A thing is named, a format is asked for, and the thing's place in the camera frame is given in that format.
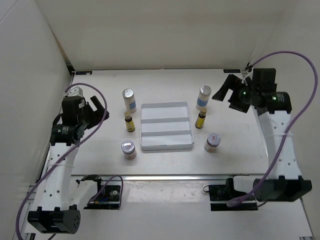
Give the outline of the tall blue-label shaker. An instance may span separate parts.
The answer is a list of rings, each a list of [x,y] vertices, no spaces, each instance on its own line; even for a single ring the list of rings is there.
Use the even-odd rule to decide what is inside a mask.
[[[212,93],[212,89],[207,85],[204,85],[199,89],[199,94],[198,94],[196,105],[195,105],[195,107],[198,110],[201,110],[202,108],[207,107],[211,93]]]
[[[130,112],[131,114],[135,113],[137,111],[137,107],[134,91],[130,88],[126,88],[123,90],[122,96],[126,111]]]

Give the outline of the yellow-label sauce bottle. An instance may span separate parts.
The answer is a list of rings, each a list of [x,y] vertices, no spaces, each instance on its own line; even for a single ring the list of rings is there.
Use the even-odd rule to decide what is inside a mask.
[[[207,108],[206,107],[203,107],[198,116],[197,116],[197,119],[195,121],[195,127],[197,129],[202,129],[203,126],[204,126],[204,123],[205,123],[205,118],[206,118],[206,114],[207,114]]]
[[[125,120],[126,130],[130,133],[134,132],[136,128],[129,111],[126,111],[124,113],[124,120]]]

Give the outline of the white-lid spice jar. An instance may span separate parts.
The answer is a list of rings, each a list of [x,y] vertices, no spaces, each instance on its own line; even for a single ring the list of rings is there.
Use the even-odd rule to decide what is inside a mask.
[[[221,143],[221,136],[216,133],[211,133],[204,144],[204,149],[209,153],[214,153]]]
[[[127,160],[133,160],[137,155],[135,144],[131,140],[125,140],[121,145],[121,150]]]

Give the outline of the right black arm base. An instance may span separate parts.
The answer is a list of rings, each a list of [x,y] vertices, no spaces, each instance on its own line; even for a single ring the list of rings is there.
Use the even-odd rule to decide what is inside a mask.
[[[248,202],[241,203],[234,207],[228,207],[227,201],[245,196],[246,193],[234,189],[233,178],[227,178],[223,184],[210,184],[203,187],[203,192],[209,194],[210,210],[212,212],[228,211],[257,211],[257,202],[253,197],[249,197]]]

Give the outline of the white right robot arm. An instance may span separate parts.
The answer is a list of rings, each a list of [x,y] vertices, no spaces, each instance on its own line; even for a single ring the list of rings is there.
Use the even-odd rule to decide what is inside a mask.
[[[261,130],[268,157],[266,176],[234,176],[225,186],[230,200],[242,193],[259,202],[294,202],[312,190],[312,182],[304,179],[295,156],[291,125],[292,105],[287,92],[277,91],[276,70],[255,68],[252,77],[240,79],[229,74],[212,99],[223,101],[229,90],[229,108],[247,113],[252,108]]]

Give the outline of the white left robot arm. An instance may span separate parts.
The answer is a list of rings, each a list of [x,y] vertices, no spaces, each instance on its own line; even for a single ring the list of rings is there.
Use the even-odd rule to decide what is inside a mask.
[[[62,100],[60,124],[52,126],[50,157],[43,196],[27,221],[42,234],[75,234],[81,222],[81,210],[89,200],[105,194],[98,175],[86,176],[70,191],[72,169],[85,130],[97,128],[109,113],[96,96],[90,98],[93,110],[83,96],[66,96]]]

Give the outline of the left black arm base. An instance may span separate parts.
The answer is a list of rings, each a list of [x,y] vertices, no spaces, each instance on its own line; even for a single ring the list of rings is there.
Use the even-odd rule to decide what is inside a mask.
[[[104,181],[100,175],[90,174],[75,181],[80,198],[77,209],[84,210],[119,210],[122,205],[124,180],[120,175],[113,175]]]

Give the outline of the white divided tray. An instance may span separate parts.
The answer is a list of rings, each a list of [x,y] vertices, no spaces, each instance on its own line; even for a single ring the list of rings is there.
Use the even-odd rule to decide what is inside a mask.
[[[143,103],[140,113],[140,146],[143,151],[193,148],[193,130],[187,102]]]

